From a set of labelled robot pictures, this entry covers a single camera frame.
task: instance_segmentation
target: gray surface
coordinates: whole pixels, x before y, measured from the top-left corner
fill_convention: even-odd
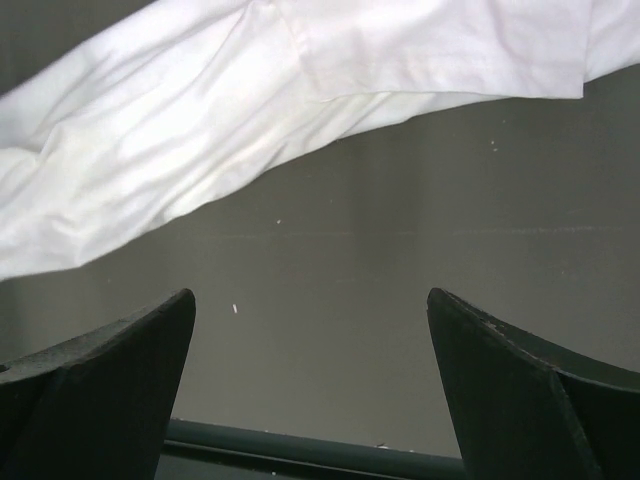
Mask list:
[[[215,465],[204,460],[162,455],[155,480],[295,480],[297,477],[279,472],[261,472]]]
[[[199,313],[175,415],[457,455],[431,287],[640,370],[639,81],[358,135],[84,268],[2,283],[0,356],[186,286]]]
[[[0,0],[0,95],[152,0]]]

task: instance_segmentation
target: wrinkled fabric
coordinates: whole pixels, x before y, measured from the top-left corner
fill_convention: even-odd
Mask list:
[[[160,0],[0,99],[0,279],[83,265],[354,133],[640,61],[633,0]]]

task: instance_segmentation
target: black plastic piece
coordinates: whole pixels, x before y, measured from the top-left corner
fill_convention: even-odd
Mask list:
[[[543,340],[442,290],[429,295],[428,315],[470,478],[640,479],[640,374]]]
[[[0,373],[0,479],[151,480],[195,320],[182,291]]]
[[[397,478],[466,480],[462,461],[361,445],[326,442],[171,420],[165,455],[302,479]]]

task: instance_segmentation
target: white cloth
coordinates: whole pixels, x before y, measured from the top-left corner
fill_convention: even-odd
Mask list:
[[[636,0],[159,0],[0,99],[0,279],[357,132],[640,61]]]

